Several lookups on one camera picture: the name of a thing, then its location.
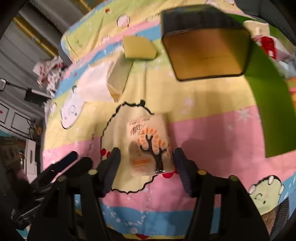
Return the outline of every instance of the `plastic packaging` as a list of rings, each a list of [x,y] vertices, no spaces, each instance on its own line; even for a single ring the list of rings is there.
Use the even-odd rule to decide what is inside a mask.
[[[162,115],[133,120],[126,127],[132,175],[155,175],[174,171]]]

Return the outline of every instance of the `colorful bedspread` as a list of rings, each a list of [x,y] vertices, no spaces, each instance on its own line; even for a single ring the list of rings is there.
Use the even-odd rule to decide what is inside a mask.
[[[238,14],[232,16],[241,22],[250,19],[232,0],[207,2],[227,13]],[[105,1],[64,34],[63,49],[75,64],[65,74],[54,100],[55,108],[46,130],[43,165],[46,168],[74,150],[80,156],[91,157],[96,166],[107,158],[112,147],[126,148],[124,137],[106,138],[104,134],[112,132],[110,126],[125,126],[121,118],[140,115],[143,108],[166,114],[172,150],[181,147],[188,159],[212,175],[238,176],[260,214],[264,217],[271,213],[266,222],[273,225],[274,208],[296,189],[296,152],[265,158],[261,119],[245,76],[178,82],[161,44],[159,12],[169,7],[201,3],[205,2]],[[279,33],[271,30],[271,35],[280,39]],[[61,113],[63,105],[68,106],[72,98],[69,96],[73,95],[73,85],[81,80],[90,65],[120,47],[123,35],[135,34],[153,42],[157,58],[134,61],[118,103],[85,102],[78,114],[69,109],[75,117],[69,128],[63,128],[65,120],[61,119]],[[262,58],[269,61],[262,54],[258,47],[252,61],[258,61],[258,65]],[[139,104],[141,99],[145,100],[145,106],[131,104]],[[113,190],[102,199],[103,214],[109,226],[128,238],[181,238],[185,235],[195,199],[185,193],[176,171],[136,179],[129,174],[129,165],[123,160],[115,179]],[[79,208],[79,197],[76,204]],[[217,199],[212,233],[218,230],[219,206]]]

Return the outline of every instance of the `cartoon face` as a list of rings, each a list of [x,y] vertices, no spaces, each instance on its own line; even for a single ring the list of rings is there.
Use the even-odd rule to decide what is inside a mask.
[[[110,35],[106,35],[101,39],[101,43],[102,44],[107,43],[110,39],[111,39]]]
[[[251,185],[249,194],[260,215],[270,212],[279,204],[279,198],[284,191],[284,185],[276,176],[264,178],[256,185]]]
[[[80,116],[84,107],[83,99],[75,93],[76,86],[72,88],[72,92],[69,94],[63,107],[61,108],[61,122],[65,129],[68,129],[74,125]]]
[[[155,15],[150,15],[146,18],[146,22],[150,23],[153,21],[159,20],[159,13],[155,14]]]
[[[121,161],[115,175],[112,189],[123,192],[137,192],[145,187],[146,183],[153,180],[153,176],[133,176],[131,172],[130,157],[128,153],[126,123],[142,117],[149,117],[148,109],[141,106],[133,106],[124,103],[117,107],[116,113],[112,115],[108,125],[104,129],[101,137],[101,160],[105,160],[109,151],[116,146],[121,152]]]
[[[117,23],[117,27],[119,28],[128,27],[130,23],[130,16],[126,14],[122,14],[118,17],[116,23]]]

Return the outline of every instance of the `white cabinet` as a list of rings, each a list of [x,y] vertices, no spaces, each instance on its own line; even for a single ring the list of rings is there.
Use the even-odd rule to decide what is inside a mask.
[[[36,142],[27,139],[25,160],[24,160],[24,172],[27,176],[29,183],[31,183],[37,177],[37,164],[35,162]]]
[[[0,130],[21,139],[30,138],[31,117],[0,101]]]

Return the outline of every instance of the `yellow sponge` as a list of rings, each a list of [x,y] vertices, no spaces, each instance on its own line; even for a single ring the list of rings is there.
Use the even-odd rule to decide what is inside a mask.
[[[154,59],[156,56],[154,45],[145,37],[124,36],[122,44],[126,58]]]

